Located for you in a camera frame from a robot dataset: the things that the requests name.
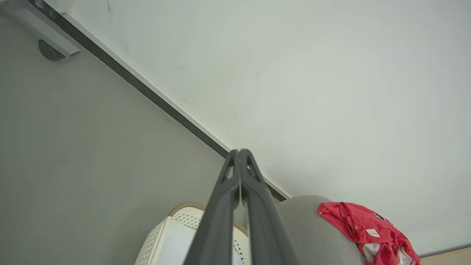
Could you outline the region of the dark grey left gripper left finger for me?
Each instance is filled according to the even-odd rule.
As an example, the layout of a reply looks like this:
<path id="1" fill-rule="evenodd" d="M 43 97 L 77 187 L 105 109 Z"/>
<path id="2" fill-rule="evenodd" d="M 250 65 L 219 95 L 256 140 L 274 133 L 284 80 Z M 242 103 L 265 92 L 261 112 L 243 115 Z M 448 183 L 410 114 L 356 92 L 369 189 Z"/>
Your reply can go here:
<path id="1" fill-rule="evenodd" d="M 234 209 L 240 201 L 238 150 L 229 152 L 205 213 L 184 260 L 185 265 L 231 265 Z"/>

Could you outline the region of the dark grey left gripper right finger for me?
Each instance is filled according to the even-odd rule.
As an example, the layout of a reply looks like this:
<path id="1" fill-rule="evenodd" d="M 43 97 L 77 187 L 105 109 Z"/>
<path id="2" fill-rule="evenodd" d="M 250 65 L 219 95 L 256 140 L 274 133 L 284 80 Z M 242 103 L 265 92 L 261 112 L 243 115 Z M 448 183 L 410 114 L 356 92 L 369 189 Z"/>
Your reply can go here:
<path id="1" fill-rule="evenodd" d="M 298 265 L 272 195 L 248 149 L 239 151 L 242 198 L 248 208 L 252 265 Z"/>

